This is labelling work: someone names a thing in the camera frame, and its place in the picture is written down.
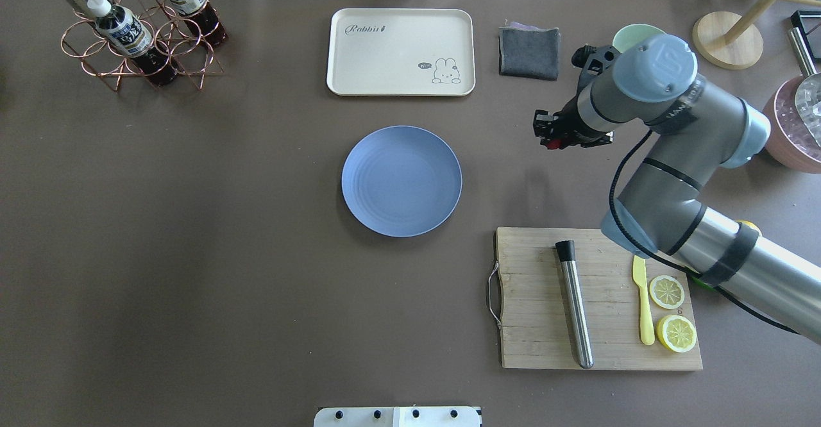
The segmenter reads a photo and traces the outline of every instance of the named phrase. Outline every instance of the round wooden base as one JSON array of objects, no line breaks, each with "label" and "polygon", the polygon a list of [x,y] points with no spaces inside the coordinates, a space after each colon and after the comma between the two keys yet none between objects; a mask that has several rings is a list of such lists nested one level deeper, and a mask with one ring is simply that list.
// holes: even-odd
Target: round wooden base
[{"label": "round wooden base", "polygon": [[741,15],[732,12],[707,14],[693,26],[695,48],[713,65],[727,70],[743,70],[756,64],[761,58],[765,43],[759,29],[753,24],[735,41],[727,43],[725,35]]}]

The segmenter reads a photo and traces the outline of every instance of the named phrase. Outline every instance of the gray cloth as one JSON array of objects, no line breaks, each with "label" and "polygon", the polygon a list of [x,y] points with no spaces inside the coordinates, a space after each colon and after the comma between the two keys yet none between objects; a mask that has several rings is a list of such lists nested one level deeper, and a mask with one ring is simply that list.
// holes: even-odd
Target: gray cloth
[{"label": "gray cloth", "polygon": [[499,74],[556,80],[561,40],[557,28],[541,29],[516,22],[499,28]]}]

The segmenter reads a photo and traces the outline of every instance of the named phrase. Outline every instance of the blue plate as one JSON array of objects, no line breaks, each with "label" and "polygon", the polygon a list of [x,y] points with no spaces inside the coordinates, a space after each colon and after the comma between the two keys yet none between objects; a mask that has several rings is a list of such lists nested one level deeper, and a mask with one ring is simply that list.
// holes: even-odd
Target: blue plate
[{"label": "blue plate", "polygon": [[372,132],[343,167],[343,196],[363,225],[388,237],[437,228],[457,207],[461,168],[441,138],[414,126]]}]

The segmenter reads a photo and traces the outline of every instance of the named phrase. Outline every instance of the pink bowl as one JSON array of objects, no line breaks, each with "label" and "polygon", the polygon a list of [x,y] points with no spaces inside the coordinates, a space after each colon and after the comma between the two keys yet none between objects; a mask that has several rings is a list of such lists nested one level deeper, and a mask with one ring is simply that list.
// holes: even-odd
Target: pink bowl
[{"label": "pink bowl", "polygon": [[789,168],[821,174],[821,147],[795,109],[795,91],[802,80],[799,76],[783,83],[767,102],[764,113],[772,131],[765,148],[772,158]]}]

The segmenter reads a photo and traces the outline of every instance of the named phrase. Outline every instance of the black rubber tip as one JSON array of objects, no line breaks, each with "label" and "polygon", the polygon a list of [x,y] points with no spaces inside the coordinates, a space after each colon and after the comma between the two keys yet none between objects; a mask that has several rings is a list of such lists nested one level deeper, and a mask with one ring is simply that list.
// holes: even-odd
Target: black rubber tip
[{"label": "black rubber tip", "polygon": [[556,251],[559,253],[560,262],[575,260],[575,243],[573,240],[559,241],[556,243]]}]

